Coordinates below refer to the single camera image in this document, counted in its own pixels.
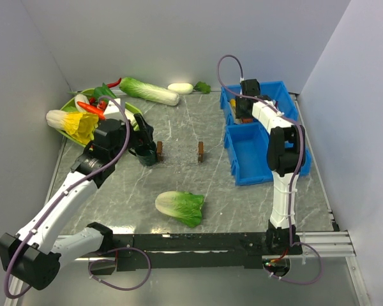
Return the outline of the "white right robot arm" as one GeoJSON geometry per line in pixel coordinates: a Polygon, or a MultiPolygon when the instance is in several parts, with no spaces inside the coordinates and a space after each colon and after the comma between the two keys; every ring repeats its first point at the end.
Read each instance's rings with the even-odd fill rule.
{"type": "Polygon", "coordinates": [[[249,103],[252,117],[269,134],[267,165],[273,174],[273,209],[266,231],[266,247],[273,254],[280,254],[294,245],[294,200],[305,158],[305,131],[302,125],[278,109],[276,101],[260,96],[256,79],[241,78],[240,86],[237,100],[249,103]]]}

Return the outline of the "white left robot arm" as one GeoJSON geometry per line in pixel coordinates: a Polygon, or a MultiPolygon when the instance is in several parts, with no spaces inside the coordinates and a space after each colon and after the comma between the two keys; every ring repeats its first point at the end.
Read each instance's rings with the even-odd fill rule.
{"type": "Polygon", "coordinates": [[[45,289],[59,270],[92,252],[106,256],[114,246],[113,231],[97,222],[65,242],[57,238],[72,215],[114,172],[123,152],[132,148],[139,134],[130,121],[106,119],[95,130],[94,140],[76,159],[62,186],[40,212],[15,235],[0,238],[0,259],[6,272],[4,288],[14,276],[29,287],[45,289]]]}

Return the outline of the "clear acrylic holder brown ends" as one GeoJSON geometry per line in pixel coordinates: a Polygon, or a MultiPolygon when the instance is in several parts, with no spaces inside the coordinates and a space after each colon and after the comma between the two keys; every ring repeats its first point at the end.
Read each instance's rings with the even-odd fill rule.
{"type": "Polygon", "coordinates": [[[201,161],[204,160],[204,142],[186,142],[186,141],[158,141],[157,142],[157,158],[162,163],[165,156],[199,156],[201,161]]]}

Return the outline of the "dark green mug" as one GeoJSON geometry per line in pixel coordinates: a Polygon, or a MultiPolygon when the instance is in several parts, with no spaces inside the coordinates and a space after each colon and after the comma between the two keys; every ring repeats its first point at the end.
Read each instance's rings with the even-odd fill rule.
{"type": "Polygon", "coordinates": [[[158,162],[156,150],[155,142],[151,142],[130,148],[128,152],[135,156],[142,166],[153,166],[158,162]]]}

